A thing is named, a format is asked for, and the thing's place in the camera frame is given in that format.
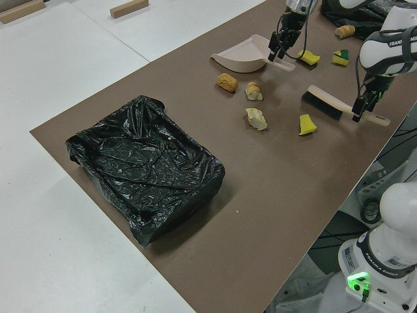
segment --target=pink dustpan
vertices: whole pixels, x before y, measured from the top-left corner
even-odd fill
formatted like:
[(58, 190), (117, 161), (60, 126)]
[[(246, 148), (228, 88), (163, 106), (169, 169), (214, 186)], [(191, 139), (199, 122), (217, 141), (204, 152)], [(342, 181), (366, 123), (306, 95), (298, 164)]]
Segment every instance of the pink dustpan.
[(225, 68), (238, 73), (250, 73), (259, 70), (265, 64), (292, 72), (295, 69), (295, 65), (282, 61), (281, 59), (274, 62), (268, 60), (268, 45), (268, 39), (259, 35), (252, 35), (244, 42), (223, 52), (214, 53), (210, 57)]

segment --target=brown mat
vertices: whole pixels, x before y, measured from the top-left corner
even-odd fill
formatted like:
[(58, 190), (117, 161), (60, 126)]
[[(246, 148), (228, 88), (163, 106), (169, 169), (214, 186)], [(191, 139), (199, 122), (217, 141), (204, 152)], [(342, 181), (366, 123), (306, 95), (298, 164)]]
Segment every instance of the brown mat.
[[(229, 71), (210, 54), (252, 34), (269, 38), (284, 8), (284, 1), (265, 1), (31, 132), (198, 313), (262, 312), (414, 104), (413, 75), (396, 78), (376, 107), (392, 120), (386, 128), (347, 116), (337, 122), (302, 103), (311, 83), (347, 103), (356, 96), (354, 58), (361, 42), (337, 39), (318, 8), (308, 29), (308, 48), (322, 57), (316, 69), (297, 63), (293, 73), (270, 67), (231, 73), (240, 82), (236, 94), (217, 87), (217, 76)], [(347, 68), (331, 64), (340, 49), (351, 52)], [(244, 88), (252, 80), (264, 101), (246, 100)], [(211, 204), (146, 250), (65, 148), (67, 138), (138, 95), (161, 100), (168, 116), (226, 168)], [(266, 131), (248, 125), (250, 107), (263, 111)], [(299, 116), (305, 113), (319, 129), (300, 137)]]

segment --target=black plastic bag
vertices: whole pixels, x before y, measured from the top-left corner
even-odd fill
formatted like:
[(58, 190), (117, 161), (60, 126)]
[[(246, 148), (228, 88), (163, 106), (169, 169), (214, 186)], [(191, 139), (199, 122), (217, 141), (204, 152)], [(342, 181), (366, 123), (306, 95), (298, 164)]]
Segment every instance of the black plastic bag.
[(338, 14), (330, 10), (327, 0), (323, 0), (321, 14), (338, 27), (353, 25), (356, 29), (354, 36), (365, 40), (374, 31), (381, 30), (386, 16), (394, 5), (397, 7), (407, 6), (402, 0), (376, 0), (353, 14)]
[(99, 191), (147, 246), (207, 204), (222, 185), (219, 160), (164, 113), (137, 97), (66, 141)]

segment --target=wooden block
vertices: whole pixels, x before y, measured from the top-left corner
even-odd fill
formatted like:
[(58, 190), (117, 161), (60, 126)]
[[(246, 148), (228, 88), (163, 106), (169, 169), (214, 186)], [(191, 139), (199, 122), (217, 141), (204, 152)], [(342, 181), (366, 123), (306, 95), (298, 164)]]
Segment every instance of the wooden block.
[(28, 3), (19, 5), (15, 8), (11, 8), (10, 10), (0, 13), (0, 22), (3, 24), (9, 23), (11, 21), (17, 20), (18, 18), (29, 15), (30, 13), (41, 10), (44, 7), (45, 4), (43, 0), (32, 0)]
[(110, 15), (113, 18), (120, 18), (121, 16), (140, 10), (141, 8), (146, 8), (147, 6), (149, 6), (149, 0), (133, 0), (123, 5), (119, 5), (118, 7), (111, 8)]

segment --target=black brush bristles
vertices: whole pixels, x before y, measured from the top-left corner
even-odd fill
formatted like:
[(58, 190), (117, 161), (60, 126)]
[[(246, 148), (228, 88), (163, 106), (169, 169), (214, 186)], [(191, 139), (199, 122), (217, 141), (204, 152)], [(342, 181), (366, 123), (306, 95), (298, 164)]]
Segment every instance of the black brush bristles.
[(341, 114), (343, 111), (340, 111), (333, 106), (329, 105), (325, 101), (317, 98), (315, 95), (310, 93), (309, 91), (306, 91), (301, 98), (304, 102), (307, 102), (308, 104), (311, 104), (316, 109), (319, 109), (327, 116), (331, 117), (332, 119), (335, 119), (336, 121), (340, 120)]

